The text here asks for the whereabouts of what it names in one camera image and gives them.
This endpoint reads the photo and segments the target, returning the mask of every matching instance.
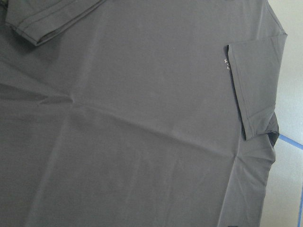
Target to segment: t-shirt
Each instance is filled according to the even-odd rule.
[[[6,6],[1,225],[259,226],[287,37],[267,0]]]

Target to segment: tile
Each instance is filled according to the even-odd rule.
[[[296,227],[303,184],[303,150],[278,139],[275,151],[260,227]]]
[[[280,132],[303,144],[303,1],[268,2],[288,34],[276,99]]]

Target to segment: shirt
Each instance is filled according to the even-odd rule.
[[[259,226],[287,37],[267,0],[7,6],[3,226]]]

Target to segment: folded sleeve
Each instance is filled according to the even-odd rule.
[[[9,0],[6,25],[38,46],[64,31],[105,0]]]
[[[279,131],[275,104],[287,34],[230,43],[227,55],[246,140],[267,133],[272,145]]]

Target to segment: blue line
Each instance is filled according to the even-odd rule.
[[[296,141],[294,141],[294,140],[292,140],[292,139],[290,139],[290,138],[288,138],[288,137],[286,137],[282,134],[280,134],[279,139],[281,139],[281,140],[283,140],[283,141],[285,141],[285,142],[303,150],[303,145],[302,144],[300,144],[300,143],[298,143],[298,142],[296,142]]]
[[[303,186],[302,186],[301,202],[300,202],[300,208],[299,208],[298,227],[301,227],[302,206],[303,206]]]

